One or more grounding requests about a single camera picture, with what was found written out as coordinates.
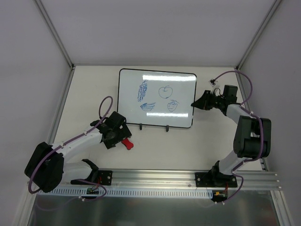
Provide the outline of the red whiteboard eraser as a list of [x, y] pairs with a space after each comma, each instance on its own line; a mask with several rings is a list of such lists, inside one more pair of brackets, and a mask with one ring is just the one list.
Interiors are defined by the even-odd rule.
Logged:
[[121, 143], [126, 147], [127, 150], [131, 150], [134, 147], [134, 144], [128, 139], [124, 139]]

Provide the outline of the white whiteboard black frame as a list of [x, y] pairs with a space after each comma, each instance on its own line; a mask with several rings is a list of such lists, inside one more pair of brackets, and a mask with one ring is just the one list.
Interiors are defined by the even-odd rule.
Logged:
[[193, 124], [197, 76], [121, 69], [117, 111], [128, 124], [188, 129]]

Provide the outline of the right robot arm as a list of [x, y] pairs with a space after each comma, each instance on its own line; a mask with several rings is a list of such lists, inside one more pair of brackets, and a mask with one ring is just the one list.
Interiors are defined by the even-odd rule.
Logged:
[[200, 110], [216, 108], [224, 116], [233, 120], [237, 129], [233, 140], [233, 150], [222, 160], [217, 161], [206, 172], [196, 172], [196, 187], [237, 187], [236, 171], [248, 162], [265, 158], [271, 148], [271, 120], [255, 116], [237, 102], [238, 88], [224, 86], [223, 93], [204, 91], [201, 98], [191, 104]]

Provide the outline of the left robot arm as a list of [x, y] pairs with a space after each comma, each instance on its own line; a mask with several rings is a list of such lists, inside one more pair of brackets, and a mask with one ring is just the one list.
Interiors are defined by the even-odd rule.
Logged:
[[69, 161], [100, 143], [111, 149], [121, 142], [130, 150], [134, 146], [128, 140], [131, 135], [126, 118], [114, 111], [109, 117], [90, 123], [83, 133], [70, 141], [61, 144], [38, 144], [24, 173], [30, 182], [35, 183], [45, 193], [54, 190], [62, 182], [73, 185], [99, 182], [103, 185], [106, 173], [102, 173], [91, 160], [83, 159], [76, 163]]

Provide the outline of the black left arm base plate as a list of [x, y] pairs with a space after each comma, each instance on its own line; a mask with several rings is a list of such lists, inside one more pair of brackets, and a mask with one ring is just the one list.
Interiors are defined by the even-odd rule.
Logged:
[[99, 170], [96, 175], [96, 183], [103, 186], [111, 186], [113, 171]]

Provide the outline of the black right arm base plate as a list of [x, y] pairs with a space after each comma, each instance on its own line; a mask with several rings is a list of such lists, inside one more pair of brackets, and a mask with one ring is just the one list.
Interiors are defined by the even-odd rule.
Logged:
[[222, 173], [197, 172], [195, 173], [196, 187], [230, 187], [238, 186], [237, 179], [233, 175], [225, 175]]

